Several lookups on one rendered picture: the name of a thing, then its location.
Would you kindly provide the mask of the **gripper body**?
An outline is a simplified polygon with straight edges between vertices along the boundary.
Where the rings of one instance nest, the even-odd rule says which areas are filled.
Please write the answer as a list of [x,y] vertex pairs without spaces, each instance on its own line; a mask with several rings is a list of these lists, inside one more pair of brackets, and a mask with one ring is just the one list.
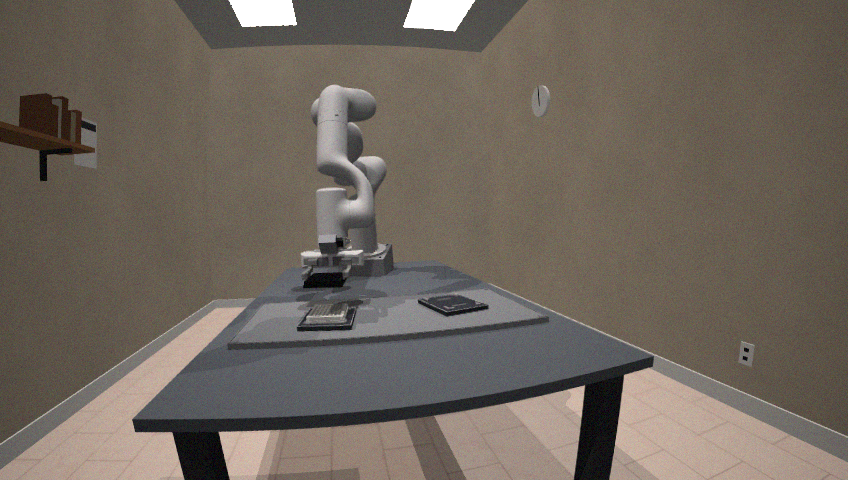
[[[320,249],[316,249],[313,251],[306,251],[301,253],[301,268],[308,268],[308,259],[316,259],[317,257],[328,257],[329,266],[313,266],[313,268],[331,268],[331,267],[347,267],[344,266],[333,266],[333,257],[344,256],[347,258],[351,258],[352,267],[361,267],[363,266],[363,250],[351,250],[351,248],[344,248],[338,251],[338,254],[323,254],[321,255]],[[305,266],[305,265],[307,266]]]

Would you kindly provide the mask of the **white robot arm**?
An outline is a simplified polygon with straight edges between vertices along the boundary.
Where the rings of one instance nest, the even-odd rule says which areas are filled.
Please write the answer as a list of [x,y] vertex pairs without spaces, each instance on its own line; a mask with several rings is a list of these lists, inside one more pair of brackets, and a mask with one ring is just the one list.
[[360,157],[363,137],[352,123],[370,119],[376,107],[370,93],[338,85],[326,87],[311,107],[311,118],[317,126],[318,171],[332,176],[338,185],[353,186],[357,191],[348,200],[343,188],[316,191],[317,243],[321,254],[336,254],[350,244],[349,229],[348,248],[364,250],[364,258],[386,251],[386,246],[377,240],[373,199],[386,175],[386,164],[380,157]]

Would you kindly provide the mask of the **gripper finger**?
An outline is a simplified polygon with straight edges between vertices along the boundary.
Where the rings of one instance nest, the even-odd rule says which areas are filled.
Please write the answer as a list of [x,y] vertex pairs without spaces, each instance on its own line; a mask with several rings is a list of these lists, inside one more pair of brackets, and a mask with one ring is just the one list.
[[308,279],[313,271],[313,266],[329,266],[328,257],[317,257],[316,259],[308,260],[308,269],[302,275],[302,280]]
[[[344,270],[345,272],[343,271],[343,280],[345,280],[345,278],[350,277],[350,272],[352,271],[351,258],[344,258],[344,256],[333,257],[333,266],[342,266],[342,265],[343,266],[348,265],[346,271],[345,270]],[[344,275],[344,273],[345,273],[345,275]]]

